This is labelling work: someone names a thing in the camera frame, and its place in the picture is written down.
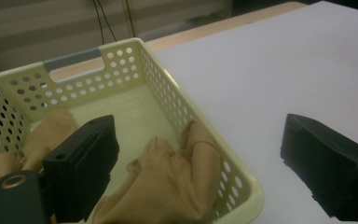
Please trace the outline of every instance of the white table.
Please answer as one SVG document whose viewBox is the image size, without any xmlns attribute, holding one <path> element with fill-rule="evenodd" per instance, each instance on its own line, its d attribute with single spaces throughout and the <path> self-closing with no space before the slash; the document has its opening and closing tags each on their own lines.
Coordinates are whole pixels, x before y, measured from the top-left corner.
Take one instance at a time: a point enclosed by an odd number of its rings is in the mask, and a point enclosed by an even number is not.
<svg viewBox="0 0 358 224">
<path fill-rule="evenodd" d="M 358 143 L 358 10 L 320 2 L 157 55 L 260 181 L 265 205 L 255 223 L 340 223 L 280 148 L 288 113 Z"/>
</svg>

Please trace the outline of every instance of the perforated basket wall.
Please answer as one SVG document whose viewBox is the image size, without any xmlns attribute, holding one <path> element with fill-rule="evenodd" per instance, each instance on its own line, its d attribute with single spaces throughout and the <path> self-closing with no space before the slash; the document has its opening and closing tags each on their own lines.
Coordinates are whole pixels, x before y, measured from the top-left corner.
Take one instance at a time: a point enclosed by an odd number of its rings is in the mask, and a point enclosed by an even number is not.
<svg viewBox="0 0 358 224">
<path fill-rule="evenodd" d="M 246 223 L 256 218 L 263 204 L 259 184 L 145 44 L 134 38 L 99 50 L 104 69 L 62 82 L 54 82 L 43 63 L 0 73 L 0 152 L 13 152 L 20 159 L 26 134 L 49 111 L 147 85 L 177 133 L 188 120 L 199 119 L 219 146 L 222 180 L 210 222 Z"/>
</svg>

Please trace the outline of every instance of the beige fabric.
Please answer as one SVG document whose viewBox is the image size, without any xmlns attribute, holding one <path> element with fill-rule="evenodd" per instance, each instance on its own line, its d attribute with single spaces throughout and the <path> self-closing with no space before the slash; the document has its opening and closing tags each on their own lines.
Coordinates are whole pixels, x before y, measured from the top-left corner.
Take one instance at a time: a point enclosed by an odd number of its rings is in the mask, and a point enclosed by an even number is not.
<svg viewBox="0 0 358 224">
<path fill-rule="evenodd" d="M 22 165 L 14 153 L 0 153 L 0 178 L 4 175 L 20 171 L 21 167 Z"/>
<path fill-rule="evenodd" d="M 42 170 L 42 160 L 76 130 L 71 114 L 60 109 L 50 112 L 28 134 L 22 148 L 24 158 L 19 161 L 13 153 L 0 153 L 0 177 L 22 170 Z"/>
<path fill-rule="evenodd" d="M 55 110 L 47 114 L 42 122 L 29 133 L 25 140 L 22 153 L 29 158 L 33 151 L 41 147 L 54 150 L 60 143 L 76 130 L 71 114 L 65 110 Z"/>
<path fill-rule="evenodd" d="M 220 182 L 220 158 L 211 135 L 190 121 L 172 150 L 153 138 L 132 161 L 129 176 L 111 196 L 97 204 L 93 224 L 192 223 L 207 218 Z"/>
<path fill-rule="evenodd" d="M 33 170 L 39 173 L 42 168 L 42 160 L 50 153 L 50 148 L 46 146 L 37 147 L 30 154 L 28 158 L 26 158 L 24 162 L 24 166 L 22 170 Z"/>
</svg>

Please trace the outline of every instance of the plastic basket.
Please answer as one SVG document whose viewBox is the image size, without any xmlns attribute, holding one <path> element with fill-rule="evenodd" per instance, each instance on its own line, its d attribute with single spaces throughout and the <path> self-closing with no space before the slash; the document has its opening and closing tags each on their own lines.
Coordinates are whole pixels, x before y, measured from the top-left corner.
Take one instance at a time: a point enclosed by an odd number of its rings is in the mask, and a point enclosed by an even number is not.
<svg viewBox="0 0 358 224">
<path fill-rule="evenodd" d="M 53 81 L 50 71 L 68 63 L 102 57 L 104 68 Z M 141 155 L 153 136 L 178 147 L 177 134 L 199 119 L 216 141 L 222 178 L 208 223 L 248 223 L 263 206 L 259 183 L 201 114 L 142 40 L 133 38 L 48 62 L 0 73 L 0 152 L 22 157 L 23 139 L 50 111 L 68 108 L 78 126 L 103 115 L 116 120 L 120 155 L 105 194 L 127 177 L 126 165 Z"/>
</svg>

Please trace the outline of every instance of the black cable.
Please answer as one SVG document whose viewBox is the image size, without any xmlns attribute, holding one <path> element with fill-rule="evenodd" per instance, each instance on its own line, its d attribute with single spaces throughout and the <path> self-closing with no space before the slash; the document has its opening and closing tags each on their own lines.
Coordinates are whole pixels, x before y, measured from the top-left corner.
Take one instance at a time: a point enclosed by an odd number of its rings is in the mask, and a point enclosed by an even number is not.
<svg viewBox="0 0 358 224">
<path fill-rule="evenodd" d="M 111 33 L 112 36 L 113 36 L 113 39 L 114 39 L 115 41 L 117 41 L 117 40 L 116 40 L 116 37 L 115 37 L 115 34 L 113 33 L 113 30 L 112 30 L 112 28 L 110 27 L 109 22 L 107 21 L 106 15 L 104 14 L 103 6 L 101 5 L 100 0 L 97 0 L 97 2 L 98 2 L 98 4 L 100 5 L 101 11 L 103 12 L 103 18 L 105 19 L 105 22 L 106 22 L 106 24 L 107 24 L 107 27 L 109 27 L 109 30 L 110 30 L 110 33 Z"/>
<path fill-rule="evenodd" d="M 97 12 L 98 23 L 100 23 L 101 38 L 103 40 L 103 26 L 101 25 L 100 13 L 98 12 L 98 8 L 97 8 L 97 4 L 95 4 L 95 0 L 92 0 L 92 3 L 94 3 L 95 11 Z"/>
</svg>

